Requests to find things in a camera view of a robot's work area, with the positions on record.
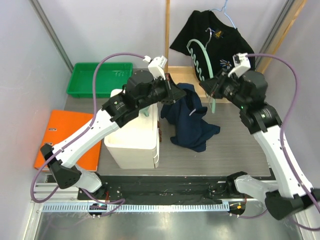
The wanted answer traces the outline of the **light blue wire hanger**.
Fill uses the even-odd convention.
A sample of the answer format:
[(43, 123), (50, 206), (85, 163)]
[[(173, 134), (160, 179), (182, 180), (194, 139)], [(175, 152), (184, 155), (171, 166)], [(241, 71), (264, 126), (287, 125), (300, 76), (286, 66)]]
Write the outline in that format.
[(232, 27), (233, 27), (234, 29), (237, 29), (234, 21), (232, 20), (232, 18), (231, 18), (231, 17), (228, 15), (228, 13), (227, 13), (227, 4), (228, 4), (228, 0), (225, 0), (224, 3), (223, 3), (223, 6), (222, 6), (221, 8), (211, 8), (210, 11), (211, 11), (211, 12), (216, 11), (216, 12), (223, 13), (223, 15), (224, 15), (225, 17), (227, 17), (228, 20), (230, 21)]

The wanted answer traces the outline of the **navy blue t shirt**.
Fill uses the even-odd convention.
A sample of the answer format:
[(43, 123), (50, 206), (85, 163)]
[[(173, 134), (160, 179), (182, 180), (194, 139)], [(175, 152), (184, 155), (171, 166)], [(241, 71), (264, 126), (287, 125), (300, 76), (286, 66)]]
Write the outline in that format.
[(218, 135), (221, 128), (203, 119), (208, 108), (202, 105), (194, 85), (178, 83), (177, 86), (184, 90), (186, 95), (172, 105), (164, 105), (160, 117), (175, 127), (175, 135), (170, 137), (174, 145), (197, 153), (204, 152), (207, 141)]

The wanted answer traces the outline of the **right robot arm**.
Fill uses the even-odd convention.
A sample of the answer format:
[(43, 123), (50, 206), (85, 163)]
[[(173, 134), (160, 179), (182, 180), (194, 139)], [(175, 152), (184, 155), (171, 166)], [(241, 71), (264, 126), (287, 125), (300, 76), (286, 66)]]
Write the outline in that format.
[(258, 142), (272, 169), (276, 184), (269, 184), (240, 171), (227, 176), (226, 193), (240, 194), (265, 204), (276, 220), (306, 210), (320, 201), (302, 173), (288, 142), (281, 136), (283, 123), (276, 109), (266, 101), (268, 83), (262, 73), (249, 70), (238, 77), (222, 69), (217, 76), (201, 81), (201, 88), (214, 99), (226, 98), (239, 108), (239, 117)]

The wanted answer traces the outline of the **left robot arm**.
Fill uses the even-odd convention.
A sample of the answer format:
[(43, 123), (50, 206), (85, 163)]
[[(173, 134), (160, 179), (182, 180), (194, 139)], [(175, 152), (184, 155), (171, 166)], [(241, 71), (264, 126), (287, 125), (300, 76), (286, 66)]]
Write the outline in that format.
[(77, 161), (104, 137), (139, 116), (139, 111), (161, 102), (172, 105), (186, 95), (166, 73), (154, 77), (147, 70), (135, 72), (110, 97), (93, 118), (67, 139), (55, 145), (44, 144), (40, 151), (60, 189), (77, 187), (100, 200), (107, 192), (98, 174), (77, 166)]

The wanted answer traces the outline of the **black t shirt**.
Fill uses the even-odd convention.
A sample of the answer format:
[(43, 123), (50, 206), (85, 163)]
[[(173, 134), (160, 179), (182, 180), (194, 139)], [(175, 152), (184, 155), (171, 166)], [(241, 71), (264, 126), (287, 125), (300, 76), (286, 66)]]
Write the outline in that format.
[(234, 67), (233, 55), (254, 53), (238, 29), (222, 23), (210, 10), (194, 10), (170, 49), (192, 58), (199, 81), (210, 78), (208, 64), (215, 75)]

